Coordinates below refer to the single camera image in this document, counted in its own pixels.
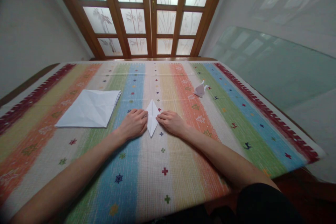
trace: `tablecloth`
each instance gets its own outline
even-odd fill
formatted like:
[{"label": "tablecloth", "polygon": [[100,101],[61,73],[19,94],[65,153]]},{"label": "tablecloth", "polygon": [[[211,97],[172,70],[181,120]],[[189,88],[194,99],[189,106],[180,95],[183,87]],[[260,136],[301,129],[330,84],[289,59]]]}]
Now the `tablecloth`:
[{"label": "tablecloth", "polygon": [[[200,98],[194,88],[205,80]],[[108,127],[55,128],[83,89],[121,90]],[[0,111],[0,204],[12,217],[151,99],[275,178],[322,158],[306,134],[217,61],[62,63]],[[115,152],[66,212],[68,223],[133,223],[230,193],[207,159],[160,125]]]}]

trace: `wooden door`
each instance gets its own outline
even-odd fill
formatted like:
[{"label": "wooden door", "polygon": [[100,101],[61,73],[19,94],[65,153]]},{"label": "wooden door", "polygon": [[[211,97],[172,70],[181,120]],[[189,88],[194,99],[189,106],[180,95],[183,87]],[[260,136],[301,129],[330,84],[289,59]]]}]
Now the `wooden door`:
[{"label": "wooden door", "polygon": [[63,0],[97,59],[195,57],[218,0]]},{"label": "wooden door", "polygon": [[219,0],[151,0],[154,57],[197,57]]}]

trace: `white paper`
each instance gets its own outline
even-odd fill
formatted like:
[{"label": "white paper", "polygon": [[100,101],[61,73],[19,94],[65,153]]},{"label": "white paper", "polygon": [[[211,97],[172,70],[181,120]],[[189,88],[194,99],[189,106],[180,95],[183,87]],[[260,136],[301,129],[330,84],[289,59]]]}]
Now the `white paper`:
[{"label": "white paper", "polygon": [[84,89],[58,120],[55,127],[106,128],[120,94],[120,90],[98,91]]},{"label": "white paper", "polygon": [[146,108],[148,111],[148,121],[147,121],[147,129],[149,131],[150,137],[152,137],[156,126],[158,125],[158,121],[156,120],[156,116],[160,114],[157,106],[155,105],[154,101],[151,100],[148,107]]},{"label": "white paper", "polygon": [[208,85],[203,86],[203,83],[204,83],[204,80],[197,88],[195,88],[194,94],[199,97],[202,97],[205,94],[205,90],[208,87]]}]

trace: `hand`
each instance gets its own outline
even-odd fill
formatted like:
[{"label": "hand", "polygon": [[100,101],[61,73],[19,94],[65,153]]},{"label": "hand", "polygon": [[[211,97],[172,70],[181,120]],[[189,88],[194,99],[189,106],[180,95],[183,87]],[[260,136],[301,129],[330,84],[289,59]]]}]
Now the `hand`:
[{"label": "hand", "polygon": [[173,111],[163,111],[161,114],[157,115],[156,120],[170,133],[183,137],[186,129],[189,127],[188,124],[182,120],[182,118]]},{"label": "hand", "polygon": [[146,131],[147,119],[148,111],[133,109],[116,131],[125,141],[138,137]]}]

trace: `wooden frame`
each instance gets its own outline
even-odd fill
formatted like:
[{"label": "wooden frame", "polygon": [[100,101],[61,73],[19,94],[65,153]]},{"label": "wooden frame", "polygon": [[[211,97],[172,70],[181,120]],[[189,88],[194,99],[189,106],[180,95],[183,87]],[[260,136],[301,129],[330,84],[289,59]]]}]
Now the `wooden frame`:
[{"label": "wooden frame", "polygon": [[[171,46],[171,57],[197,57],[202,47],[205,35],[208,31],[211,19],[215,13],[219,0],[206,0],[204,7],[198,6],[186,6],[186,0],[178,0],[177,5],[162,5],[157,4],[157,0],[151,0],[152,2],[152,46],[153,57],[161,57],[161,54],[157,54],[157,39],[173,39]],[[176,11],[174,34],[157,34],[157,11]],[[183,12],[199,12],[202,13],[200,24],[197,29],[196,35],[180,35]],[[193,39],[194,43],[190,52],[190,55],[177,55],[177,45],[179,39]]]},{"label": "wooden frame", "polygon": [[[157,0],[143,0],[143,2],[119,2],[118,0],[63,0],[72,14],[76,24],[82,32],[90,49],[97,59],[125,59],[149,57],[197,57],[208,31],[219,0],[206,0],[204,7],[185,6],[186,0],[178,0],[177,5],[158,5]],[[89,22],[83,7],[108,8],[116,30],[116,34],[96,34]],[[144,12],[145,34],[127,34],[121,9],[142,9]],[[157,34],[157,11],[176,11],[173,34]],[[196,35],[180,35],[183,12],[202,13]],[[115,38],[119,40],[122,56],[105,56],[98,41],[99,38]],[[132,55],[129,38],[146,38],[147,55]],[[157,54],[157,39],[172,39],[171,54]],[[179,39],[193,39],[194,43],[190,55],[176,55]]]}]

